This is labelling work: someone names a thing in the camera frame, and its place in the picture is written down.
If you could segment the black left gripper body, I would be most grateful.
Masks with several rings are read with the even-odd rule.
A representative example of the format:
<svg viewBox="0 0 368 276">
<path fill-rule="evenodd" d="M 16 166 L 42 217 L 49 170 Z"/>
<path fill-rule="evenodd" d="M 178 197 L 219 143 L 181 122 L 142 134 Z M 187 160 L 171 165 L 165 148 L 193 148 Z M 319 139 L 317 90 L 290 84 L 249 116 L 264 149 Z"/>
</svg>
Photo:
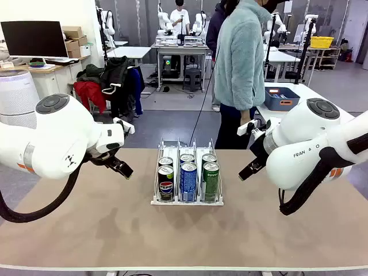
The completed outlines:
<svg viewBox="0 0 368 276">
<path fill-rule="evenodd" d="M 96 166 L 106 166 L 112 170 L 119 170 L 121 168 L 121 161 L 115 157 L 119 148 L 111 149 L 100 156 L 93 156 L 91 153 L 85 153 L 85 163 L 92 162 Z"/>
</svg>

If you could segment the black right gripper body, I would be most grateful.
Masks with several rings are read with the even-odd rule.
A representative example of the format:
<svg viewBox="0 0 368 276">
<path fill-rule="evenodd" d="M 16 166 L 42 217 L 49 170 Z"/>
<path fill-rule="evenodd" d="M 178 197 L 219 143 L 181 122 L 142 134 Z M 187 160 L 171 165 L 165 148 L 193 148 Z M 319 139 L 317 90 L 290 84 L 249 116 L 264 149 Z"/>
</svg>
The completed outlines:
<svg viewBox="0 0 368 276">
<path fill-rule="evenodd" d="M 250 163 L 252 173 L 257 173 L 264 168 L 267 158 L 272 153 L 272 138 L 270 135 L 262 135 L 250 146 L 251 152 L 256 158 Z"/>
</svg>

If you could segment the blue bin with orange handles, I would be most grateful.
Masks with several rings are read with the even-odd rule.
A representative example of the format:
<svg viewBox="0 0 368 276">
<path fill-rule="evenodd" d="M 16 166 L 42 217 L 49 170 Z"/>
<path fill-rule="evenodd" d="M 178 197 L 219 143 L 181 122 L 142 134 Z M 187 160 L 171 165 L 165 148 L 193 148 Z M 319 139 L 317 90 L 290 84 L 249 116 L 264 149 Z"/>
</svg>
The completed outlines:
<svg viewBox="0 0 368 276">
<path fill-rule="evenodd" d="M 299 100 L 300 97 L 287 87 L 265 87 L 264 104 L 270 111 L 288 112 Z"/>
</svg>

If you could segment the person's right forearm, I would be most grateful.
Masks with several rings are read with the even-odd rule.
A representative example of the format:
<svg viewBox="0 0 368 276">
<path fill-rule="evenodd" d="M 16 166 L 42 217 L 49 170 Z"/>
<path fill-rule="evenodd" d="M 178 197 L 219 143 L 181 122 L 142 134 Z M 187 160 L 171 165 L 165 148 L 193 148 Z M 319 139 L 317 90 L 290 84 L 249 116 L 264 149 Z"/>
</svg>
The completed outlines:
<svg viewBox="0 0 368 276">
<path fill-rule="evenodd" d="M 230 79 L 230 106 L 245 111 L 253 106 L 253 81 L 251 71 L 233 72 Z"/>
</svg>

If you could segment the white can dispenser rack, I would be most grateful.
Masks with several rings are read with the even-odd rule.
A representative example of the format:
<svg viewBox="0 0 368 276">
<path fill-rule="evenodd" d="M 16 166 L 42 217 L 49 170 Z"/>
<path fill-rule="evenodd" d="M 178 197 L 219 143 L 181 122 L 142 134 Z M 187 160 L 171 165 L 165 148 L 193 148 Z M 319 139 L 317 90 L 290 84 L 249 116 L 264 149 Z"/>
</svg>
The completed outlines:
<svg viewBox="0 0 368 276">
<path fill-rule="evenodd" d="M 196 179 L 196 195 L 192 201 L 184 201 L 184 192 L 179 187 L 180 184 L 180 161 L 179 158 L 182 154 L 192 154 L 194 156 L 195 163 L 197 165 L 197 179 Z M 171 158 L 174 168 L 173 179 L 173 196 L 170 200 L 165 201 L 161 199 L 158 180 L 158 168 L 159 163 L 156 162 L 155 168 L 155 181 L 154 181 L 154 195 L 151 201 L 152 205 L 193 205 L 193 206 L 223 206 L 223 188 L 221 183 L 221 177 L 218 178 L 217 191 L 214 194 L 214 202 L 205 201 L 204 185 L 202 184 L 202 157 L 206 154 L 216 155 L 214 149 L 214 143 L 212 140 L 208 142 L 208 145 L 204 147 L 197 146 L 194 141 L 191 146 L 188 146 L 180 140 L 177 141 L 165 141 L 161 140 L 158 145 L 158 159 L 165 157 Z"/>
</svg>

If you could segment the white side table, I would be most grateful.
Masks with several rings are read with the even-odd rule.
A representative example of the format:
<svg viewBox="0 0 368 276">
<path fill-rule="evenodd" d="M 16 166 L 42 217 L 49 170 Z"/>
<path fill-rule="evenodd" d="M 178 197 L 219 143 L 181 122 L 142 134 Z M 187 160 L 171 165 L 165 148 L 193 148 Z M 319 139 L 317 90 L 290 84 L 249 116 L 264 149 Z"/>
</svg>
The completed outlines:
<svg viewBox="0 0 368 276">
<path fill-rule="evenodd" d="M 252 130 L 255 140 L 270 135 L 277 147 L 312 140 L 332 127 L 351 121 L 354 117 L 327 101 L 305 85 L 266 83 L 265 87 L 287 87 L 299 97 L 299 103 L 288 112 L 270 111 L 257 107 L 264 118 L 264 128 Z"/>
</svg>

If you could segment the white cabinet desk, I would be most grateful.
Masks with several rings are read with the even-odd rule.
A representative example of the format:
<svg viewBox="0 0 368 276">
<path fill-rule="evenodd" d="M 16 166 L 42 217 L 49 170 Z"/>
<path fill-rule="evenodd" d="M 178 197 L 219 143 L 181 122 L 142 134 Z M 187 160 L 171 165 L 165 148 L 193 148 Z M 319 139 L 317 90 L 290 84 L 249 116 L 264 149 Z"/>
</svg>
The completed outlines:
<svg viewBox="0 0 368 276">
<path fill-rule="evenodd" d="M 82 70 L 82 62 L 78 62 L 67 66 L 54 66 L 49 69 L 30 68 L 29 72 L 39 97 L 44 98 L 52 94 L 72 95 L 76 76 Z"/>
</svg>

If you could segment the dark plastic stool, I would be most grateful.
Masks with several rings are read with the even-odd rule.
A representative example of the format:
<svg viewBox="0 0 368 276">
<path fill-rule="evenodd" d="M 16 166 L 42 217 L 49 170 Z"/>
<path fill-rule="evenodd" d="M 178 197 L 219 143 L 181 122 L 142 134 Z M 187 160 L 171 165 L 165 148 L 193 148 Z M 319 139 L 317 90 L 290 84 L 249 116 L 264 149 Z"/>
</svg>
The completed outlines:
<svg viewBox="0 0 368 276">
<path fill-rule="evenodd" d="M 183 89 L 188 89 L 190 92 L 202 90 L 202 78 L 200 69 L 197 68 L 186 69 L 183 80 Z"/>
</svg>

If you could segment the white air purifier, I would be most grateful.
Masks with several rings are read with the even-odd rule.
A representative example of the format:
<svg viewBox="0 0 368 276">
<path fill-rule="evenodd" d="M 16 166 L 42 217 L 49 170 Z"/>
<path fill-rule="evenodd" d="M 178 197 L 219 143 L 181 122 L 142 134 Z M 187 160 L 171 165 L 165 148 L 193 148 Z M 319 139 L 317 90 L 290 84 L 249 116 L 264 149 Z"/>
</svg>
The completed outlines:
<svg viewBox="0 0 368 276">
<path fill-rule="evenodd" d="M 0 122 L 35 129 L 39 100 L 29 71 L 0 71 Z"/>
</svg>

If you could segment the black keyboard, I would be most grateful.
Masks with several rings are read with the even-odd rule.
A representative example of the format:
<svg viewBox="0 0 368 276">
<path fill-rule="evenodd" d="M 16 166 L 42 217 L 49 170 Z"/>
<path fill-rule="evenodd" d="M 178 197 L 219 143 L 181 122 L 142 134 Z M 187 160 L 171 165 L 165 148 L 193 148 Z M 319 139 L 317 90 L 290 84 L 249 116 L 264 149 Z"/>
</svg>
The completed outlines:
<svg viewBox="0 0 368 276">
<path fill-rule="evenodd" d="M 69 59 L 69 58 L 66 58 L 66 59 L 55 59 L 55 58 L 45 58 L 45 61 L 47 64 L 54 64 L 54 65 L 58 65 L 58 66 L 67 66 L 67 65 L 70 65 L 70 64 L 75 64 L 75 63 L 79 63 L 80 60 L 77 58 L 77 59 Z"/>
</svg>

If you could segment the black tripod stand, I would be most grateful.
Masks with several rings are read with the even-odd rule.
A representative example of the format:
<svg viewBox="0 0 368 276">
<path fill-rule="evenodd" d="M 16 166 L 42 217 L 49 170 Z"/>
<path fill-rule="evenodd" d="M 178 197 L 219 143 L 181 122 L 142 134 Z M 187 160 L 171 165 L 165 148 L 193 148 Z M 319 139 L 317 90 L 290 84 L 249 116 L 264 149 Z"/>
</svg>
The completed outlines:
<svg viewBox="0 0 368 276">
<path fill-rule="evenodd" d="M 272 20 L 271 23 L 267 24 L 267 35 L 265 38 L 265 41 L 267 43 L 267 48 L 266 48 L 266 58 L 264 61 L 264 78 L 266 79 L 267 77 L 267 73 L 268 73 L 268 66 L 269 66 L 269 55 L 270 55 L 270 50 L 271 50 L 271 41 L 273 38 L 273 32 L 274 32 L 274 27 L 275 27 L 275 22 L 277 19 L 277 15 L 275 13 L 272 14 Z"/>
<path fill-rule="evenodd" d="M 302 55 L 300 57 L 300 61 L 299 61 L 299 64 L 298 64 L 297 75 L 296 75 L 296 78 L 295 78 L 295 81 L 294 81 L 295 85 L 297 85 L 299 83 L 300 79 L 301 79 L 301 71 L 302 71 L 302 68 L 303 68 L 303 65 L 304 65 L 304 61 L 305 61 L 305 58 L 306 58 L 306 52 L 307 52 L 307 49 L 309 47 L 311 37 L 312 37 L 311 34 L 308 33 L 307 38 L 306 38 L 306 42 L 303 43 Z"/>
</svg>

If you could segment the white background table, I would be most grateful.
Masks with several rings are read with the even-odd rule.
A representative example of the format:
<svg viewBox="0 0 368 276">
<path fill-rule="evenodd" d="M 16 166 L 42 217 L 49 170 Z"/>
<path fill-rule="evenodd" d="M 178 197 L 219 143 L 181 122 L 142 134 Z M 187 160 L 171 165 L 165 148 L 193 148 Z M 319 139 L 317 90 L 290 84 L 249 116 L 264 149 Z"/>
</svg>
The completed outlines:
<svg viewBox="0 0 368 276">
<path fill-rule="evenodd" d="M 151 47 L 118 47 L 107 53 L 108 58 L 121 58 L 126 56 L 128 59 L 132 59 L 135 66 L 138 66 L 138 61 L 141 60 L 149 51 Z"/>
</svg>

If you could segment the black PC tower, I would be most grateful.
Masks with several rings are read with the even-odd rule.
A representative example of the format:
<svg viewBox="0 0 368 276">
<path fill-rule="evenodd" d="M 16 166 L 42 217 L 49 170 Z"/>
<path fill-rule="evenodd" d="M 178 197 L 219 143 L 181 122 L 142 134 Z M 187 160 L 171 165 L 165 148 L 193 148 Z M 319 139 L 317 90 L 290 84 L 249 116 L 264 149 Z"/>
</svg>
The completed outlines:
<svg viewBox="0 0 368 276">
<path fill-rule="evenodd" d="M 179 55 L 164 55 L 162 60 L 162 77 L 179 78 L 180 65 L 181 61 Z"/>
</svg>

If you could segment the grey workbench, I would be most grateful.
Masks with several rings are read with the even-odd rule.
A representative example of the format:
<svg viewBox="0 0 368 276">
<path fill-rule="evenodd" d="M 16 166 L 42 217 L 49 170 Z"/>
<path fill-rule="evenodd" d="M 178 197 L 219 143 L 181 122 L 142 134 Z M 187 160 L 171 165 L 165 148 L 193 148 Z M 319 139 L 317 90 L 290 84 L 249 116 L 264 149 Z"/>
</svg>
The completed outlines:
<svg viewBox="0 0 368 276">
<path fill-rule="evenodd" d="M 184 81 L 184 67 L 185 67 L 185 56 L 202 56 L 201 59 L 201 80 L 202 80 L 202 90 L 204 89 L 205 84 L 205 65 L 206 65 L 206 54 L 209 51 L 209 48 L 206 45 L 202 46 L 174 46 L 174 45 L 160 45 L 153 43 L 151 45 L 151 49 L 156 50 L 156 63 L 157 63 L 157 72 L 158 72 L 158 88 L 156 89 L 159 91 L 162 87 L 162 82 L 179 82 Z M 162 57 L 163 56 L 172 56 L 178 55 L 181 57 L 181 71 L 179 78 L 162 78 Z"/>
</svg>

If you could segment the black computer monitor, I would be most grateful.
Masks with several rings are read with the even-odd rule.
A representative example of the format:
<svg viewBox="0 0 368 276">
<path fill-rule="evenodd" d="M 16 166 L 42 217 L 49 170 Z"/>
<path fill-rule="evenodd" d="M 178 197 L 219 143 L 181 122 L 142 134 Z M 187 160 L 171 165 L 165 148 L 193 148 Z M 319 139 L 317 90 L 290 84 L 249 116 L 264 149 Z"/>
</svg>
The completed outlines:
<svg viewBox="0 0 368 276">
<path fill-rule="evenodd" d="M 68 57 L 59 21 L 4 21 L 1 27 L 10 56 Z"/>
</svg>

